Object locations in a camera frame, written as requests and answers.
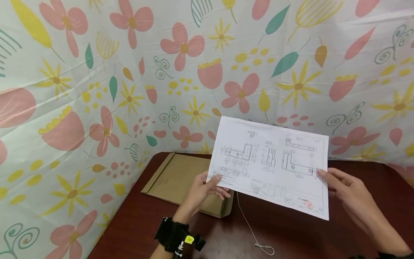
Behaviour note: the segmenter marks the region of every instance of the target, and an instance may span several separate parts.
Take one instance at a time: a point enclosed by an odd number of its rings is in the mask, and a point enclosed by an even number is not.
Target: finger
[[[334,175],[327,173],[322,169],[318,169],[317,173],[322,179],[324,179],[330,186],[335,188],[337,191],[345,190],[346,186]]]
[[[202,183],[205,183],[207,180],[208,171],[205,171],[199,174],[197,177],[201,180]]]
[[[218,191],[219,193],[221,193],[223,196],[225,196],[227,198],[231,197],[231,195],[228,192],[226,192],[225,190],[223,190],[223,188],[221,188],[221,187],[216,186],[216,191]]]
[[[204,184],[204,188],[210,190],[213,189],[214,186],[216,186],[221,180],[221,174],[215,175],[213,178],[208,181],[208,183]]]
[[[216,191],[216,195],[222,200],[224,201],[224,197],[221,193],[219,193],[218,191]]]
[[[355,182],[356,177],[345,173],[339,169],[330,167],[328,168],[328,173],[334,175],[336,178],[340,179],[345,185],[349,186],[351,183]]]

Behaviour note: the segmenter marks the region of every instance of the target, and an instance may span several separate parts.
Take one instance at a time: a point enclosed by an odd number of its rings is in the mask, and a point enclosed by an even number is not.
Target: engineering drawing sheet
[[[329,220],[329,137],[222,116],[207,181]]]

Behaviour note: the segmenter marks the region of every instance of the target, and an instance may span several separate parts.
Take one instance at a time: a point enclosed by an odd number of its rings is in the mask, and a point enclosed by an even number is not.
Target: black wrist strap
[[[163,218],[154,239],[164,246],[165,251],[174,253],[185,239],[188,228],[189,225],[173,222],[172,218]]]

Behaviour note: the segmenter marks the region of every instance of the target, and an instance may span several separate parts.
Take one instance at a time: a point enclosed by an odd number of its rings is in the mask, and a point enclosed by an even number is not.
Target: hand
[[[231,197],[228,193],[228,188],[221,188],[216,186],[221,180],[221,175],[217,174],[211,178],[208,183],[206,183],[207,174],[208,172],[205,171],[204,173],[199,174],[194,178],[194,181],[191,184],[190,189],[184,198],[184,201],[181,203],[180,207],[173,217],[174,222],[188,224],[194,214],[200,210],[201,204],[204,202],[207,196],[211,194],[217,195],[222,201],[224,200],[224,197]]]
[[[367,233],[380,252],[405,256],[410,248],[387,221],[364,183],[341,170],[318,170],[319,176],[328,183],[329,195],[342,202],[351,219]]]

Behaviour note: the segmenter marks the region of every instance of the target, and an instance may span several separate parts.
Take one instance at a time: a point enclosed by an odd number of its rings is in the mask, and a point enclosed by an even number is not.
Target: wrist
[[[193,216],[192,211],[188,208],[180,206],[174,214],[173,221],[181,224],[188,225]]]

